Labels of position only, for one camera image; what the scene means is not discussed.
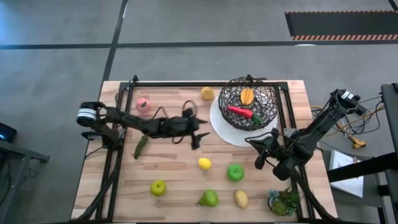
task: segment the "pear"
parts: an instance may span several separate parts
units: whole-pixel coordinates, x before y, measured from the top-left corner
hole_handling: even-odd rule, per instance
[[[199,205],[215,207],[218,205],[218,196],[214,190],[205,190],[203,195],[200,197]]]

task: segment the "green apple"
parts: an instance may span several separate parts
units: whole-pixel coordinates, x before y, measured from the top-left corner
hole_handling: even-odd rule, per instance
[[[243,167],[239,164],[231,164],[228,167],[228,177],[232,181],[240,181],[243,178]]]
[[[200,197],[199,205],[215,207],[218,205],[218,196],[214,190],[205,190],[203,195]]]
[[[155,180],[150,186],[150,192],[156,197],[162,196],[166,192],[166,183],[163,180]]]

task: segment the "red chili pepper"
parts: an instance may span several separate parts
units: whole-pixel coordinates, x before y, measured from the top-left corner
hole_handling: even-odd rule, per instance
[[[236,114],[244,116],[246,119],[251,119],[254,114],[251,110],[238,108],[236,106],[228,106],[228,109]]]
[[[251,119],[255,124],[260,124],[262,122],[261,116],[254,114],[251,110],[238,108],[236,106],[228,106],[227,108],[236,114],[244,116],[246,119]]]

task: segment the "wooden table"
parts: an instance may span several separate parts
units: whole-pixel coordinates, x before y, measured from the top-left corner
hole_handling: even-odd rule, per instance
[[[312,122],[310,105],[301,80],[287,81],[298,128],[306,128]],[[120,82],[104,82],[100,101],[114,106],[114,96]],[[135,87],[131,114],[138,114],[134,102],[138,97],[148,98],[151,112],[164,106],[169,116],[180,116],[182,105],[194,100],[198,105],[198,118],[209,121],[211,101],[203,101],[199,87]],[[254,168],[257,152],[250,147],[237,147],[223,141],[213,130],[210,122],[203,124],[197,133],[210,132],[201,141],[201,148],[191,150],[190,138],[181,144],[171,144],[170,139],[150,139],[140,158],[133,158],[134,150],[142,134],[128,129],[124,147],[123,162],[119,178],[118,196],[115,204],[115,222],[276,222],[294,221],[297,217],[278,217],[267,206],[270,189],[284,190],[290,180],[280,181],[272,174],[272,167],[263,170]],[[92,141],[87,153],[100,147],[101,141]],[[72,218],[81,215],[98,193],[103,174],[106,150],[100,150],[84,163],[80,184],[72,212]],[[197,160],[209,158],[213,167],[203,171]],[[244,167],[244,179],[230,182],[226,176],[229,164],[238,163]],[[326,210],[337,217],[325,165],[320,151],[306,165],[310,188]],[[167,193],[154,197],[149,187],[155,179],[163,179]],[[196,205],[205,189],[216,190],[220,203],[215,208]],[[234,202],[236,190],[244,190],[249,197],[249,207],[239,208]],[[106,197],[104,215],[108,210]],[[304,200],[303,213],[307,214]]]

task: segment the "floor mat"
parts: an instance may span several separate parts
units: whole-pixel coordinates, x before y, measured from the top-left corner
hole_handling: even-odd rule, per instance
[[[398,12],[285,12],[294,40],[396,40]]]

